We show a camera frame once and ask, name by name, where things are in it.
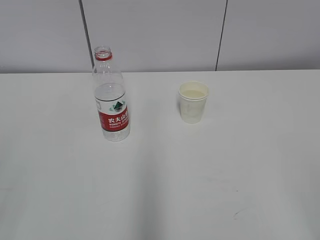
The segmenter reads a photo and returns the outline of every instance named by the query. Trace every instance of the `plastic water bottle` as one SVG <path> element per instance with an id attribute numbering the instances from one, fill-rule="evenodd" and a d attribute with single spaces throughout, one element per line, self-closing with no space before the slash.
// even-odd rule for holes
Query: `plastic water bottle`
<path id="1" fill-rule="evenodd" d="M 109 141 L 121 141 L 130 133 L 124 79 L 109 47 L 96 47 L 94 56 L 93 90 L 102 132 Z"/>

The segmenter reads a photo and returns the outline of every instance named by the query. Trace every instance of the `bottle neck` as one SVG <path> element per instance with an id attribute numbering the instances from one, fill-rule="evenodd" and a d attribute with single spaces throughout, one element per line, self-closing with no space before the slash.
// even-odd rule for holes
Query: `bottle neck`
<path id="1" fill-rule="evenodd" d="M 109 47 L 98 46 L 94 49 L 95 60 L 105 62 L 112 59 L 112 52 Z"/>

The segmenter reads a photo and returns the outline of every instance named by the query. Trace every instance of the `red label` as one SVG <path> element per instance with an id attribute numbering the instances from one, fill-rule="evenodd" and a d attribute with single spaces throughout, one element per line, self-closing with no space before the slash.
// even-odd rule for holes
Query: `red label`
<path id="1" fill-rule="evenodd" d="M 108 115 L 99 112 L 101 127 L 109 132 L 117 132 L 124 129 L 129 124 L 128 108 L 117 115 Z"/>

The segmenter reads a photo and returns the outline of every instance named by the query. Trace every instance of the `bottle label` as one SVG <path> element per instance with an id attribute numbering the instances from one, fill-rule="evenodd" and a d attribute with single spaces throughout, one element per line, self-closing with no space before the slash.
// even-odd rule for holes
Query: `bottle label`
<path id="1" fill-rule="evenodd" d="M 95 102 L 98 108 L 101 127 L 104 130 L 117 132 L 128 126 L 129 115 L 125 95 L 111 101 L 95 98 Z"/>

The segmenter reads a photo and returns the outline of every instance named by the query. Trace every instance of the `wall seam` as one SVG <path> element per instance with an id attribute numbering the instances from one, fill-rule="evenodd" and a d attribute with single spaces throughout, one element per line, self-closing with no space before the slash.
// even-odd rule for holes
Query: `wall seam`
<path id="1" fill-rule="evenodd" d="M 218 63 L 219 63 L 220 50 L 221 50 L 221 43 L 222 43 L 222 38 L 223 38 L 223 35 L 224 35 L 224 29 L 225 29 L 225 22 L 226 22 L 227 7 L 228 7 L 228 0 L 226 0 L 226 1 L 225 1 L 225 9 L 224 9 L 224 16 L 223 16 L 223 22 L 222 22 L 222 28 L 221 28 L 221 35 L 220 35 L 219 49 L 218 49 L 218 54 L 217 54 L 217 56 L 216 56 L 216 62 L 215 62 L 215 71 L 217 71 Z"/>
<path id="2" fill-rule="evenodd" d="M 88 33 L 88 27 L 87 27 L 84 6 L 82 4 L 82 0 L 78 0 L 78 1 L 79 1 L 79 6 L 80 6 L 80 12 L 81 12 L 81 17 L 82 17 L 82 24 L 83 24 L 84 33 L 85 33 L 86 44 L 88 46 L 89 56 L 90 56 L 90 60 L 91 60 L 91 66 L 92 66 L 92 68 L 94 68 L 95 63 L 94 63 L 94 58 L 92 55 L 92 49 L 91 49 L 91 43 L 90 43 L 90 38 L 89 38 L 89 33 Z"/>

